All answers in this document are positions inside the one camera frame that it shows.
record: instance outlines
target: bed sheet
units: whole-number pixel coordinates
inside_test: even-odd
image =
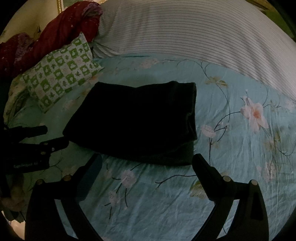
[[[194,153],[201,153],[234,181],[259,182],[270,239],[275,237],[296,204],[295,102],[262,82],[199,60],[140,54],[96,61],[104,69],[89,82],[63,96],[45,114],[33,100],[28,101],[9,126],[48,127],[48,134],[27,139],[27,143],[62,136],[97,81],[134,87],[172,80],[195,82],[198,139]],[[86,119],[77,128],[87,124]],[[92,154],[74,143],[53,153],[48,170],[25,174],[26,201],[37,179],[58,181],[73,174]],[[191,240],[214,206],[191,166],[166,167],[102,156],[102,170],[80,206],[104,240]],[[68,234],[75,236],[61,204],[56,203]],[[226,232],[236,205],[224,225]]]

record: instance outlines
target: yellow wall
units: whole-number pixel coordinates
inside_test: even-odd
[[[5,42],[13,35],[26,32],[31,37],[38,26],[45,26],[57,16],[57,0],[28,0],[12,17],[0,36],[0,42]]]

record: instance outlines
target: red floral cloth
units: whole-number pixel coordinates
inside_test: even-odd
[[[1,43],[0,78],[18,76],[45,55],[69,44],[80,32],[91,42],[98,32],[102,13],[96,2],[76,2],[48,24],[37,41],[21,33]]]

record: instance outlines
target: green checkered cloth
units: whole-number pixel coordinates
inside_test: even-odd
[[[43,112],[48,111],[65,93],[82,85],[102,67],[92,60],[83,33],[71,44],[46,55],[37,65],[21,75],[30,95]]]

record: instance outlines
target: checkered pattern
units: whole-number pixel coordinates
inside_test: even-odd
[[[83,33],[71,44],[46,55],[37,65],[22,74],[23,80],[40,108],[48,111],[65,93],[82,85],[102,67],[92,60]]]

